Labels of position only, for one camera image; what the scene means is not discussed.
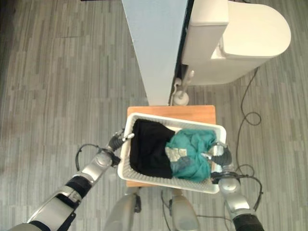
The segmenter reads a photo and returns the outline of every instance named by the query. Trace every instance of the laundry basket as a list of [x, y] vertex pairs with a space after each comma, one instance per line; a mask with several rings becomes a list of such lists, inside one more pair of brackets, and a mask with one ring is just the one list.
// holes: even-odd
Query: laundry basket
[[[182, 120], [182, 119], [173, 119], [168, 117], [162, 116], [155, 116], [155, 115], [148, 115], [142, 113], [132, 113], [126, 122], [126, 127], [124, 131], [124, 135], [128, 135], [132, 133], [132, 129], [134, 123], [137, 119], [146, 119], [154, 122], [159, 122], [162, 125], [166, 126], [167, 128], [178, 131], [182, 128], [190, 128], [190, 129], [210, 129], [215, 131], [217, 141], [226, 142], [226, 130], [224, 127], [214, 124], [206, 124], [206, 123], [199, 123], [189, 120]], [[214, 147], [214, 155], [222, 154], [223, 149], [220, 146]], [[202, 193], [217, 193], [219, 191], [218, 185], [212, 184], [210, 179], [206, 179], [202, 182], [193, 182], [190, 180], [183, 180], [178, 178], [160, 178], [160, 177], [150, 177], [143, 175], [141, 173], [136, 172], [133, 170], [129, 164], [129, 154], [130, 154], [130, 141], [127, 141], [123, 144], [121, 150], [121, 162], [118, 166], [118, 175], [120, 178], [124, 180], [131, 180], [141, 183], [148, 183], [160, 186], [166, 186], [171, 188], [178, 188], [184, 190], [191, 190], [196, 192]], [[221, 172], [221, 167], [212, 163], [212, 172]]]

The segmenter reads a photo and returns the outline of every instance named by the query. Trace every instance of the silver arm segment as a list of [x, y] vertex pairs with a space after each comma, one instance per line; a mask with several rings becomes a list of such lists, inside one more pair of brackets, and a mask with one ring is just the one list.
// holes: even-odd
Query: silver arm segment
[[133, 225], [134, 213], [139, 188], [128, 188], [125, 195], [116, 203], [106, 221], [104, 231], [130, 231]]
[[176, 231], [199, 231], [197, 215], [182, 190], [172, 189], [172, 223]]

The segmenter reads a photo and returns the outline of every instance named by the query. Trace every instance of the gray wood-look floor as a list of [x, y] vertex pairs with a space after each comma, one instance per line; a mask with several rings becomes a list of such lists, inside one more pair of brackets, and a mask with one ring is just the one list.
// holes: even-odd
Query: gray wood-look floor
[[[308, 230], [308, 2], [259, 0], [280, 11], [290, 48], [261, 66], [244, 102], [262, 115], [244, 125], [240, 162], [264, 185], [257, 212], [266, 230]], [[147, 105], [122, 4], [114, 1], [12, 0], [1, 12], [0, 230], [25, 222], [75, 172], [79, 145], [104, 145], [130, 105]], [[251, 75], [223, 86], [190, 87], [190, 104], [213, 104], [234, 152], [240, 100]], [[95, 154], [88, 148], [81, 163]], [[72, 231], [102, 230], [125, 183], [110, 169], [77, 210]], [[243, 180], [254, 203], [258, 187]], [[141, 191], [133, 230], [167, 230], [159, 187]], [[185, 192], [198, 214], [222, 215], [221, 196]], [[200, 218], [202, 230], [226, 230]]]

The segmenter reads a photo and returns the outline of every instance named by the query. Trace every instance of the black arm segment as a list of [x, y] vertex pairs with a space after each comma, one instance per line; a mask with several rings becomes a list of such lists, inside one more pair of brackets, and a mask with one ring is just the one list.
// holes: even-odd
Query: black arm segment
[[255, 215], [245, 214], [233, 219], [236, 231], [264, 231]]

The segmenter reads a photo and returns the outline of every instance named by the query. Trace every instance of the toilet lid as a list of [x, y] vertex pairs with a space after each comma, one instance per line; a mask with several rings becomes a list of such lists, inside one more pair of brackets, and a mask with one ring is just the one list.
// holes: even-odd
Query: toilet lid
[[234, 58], [269, 58], [284, 52], [291, 32], [284, 17], [260, 4], [229, 1], [229, 24], [223, 34], [222, 51]]

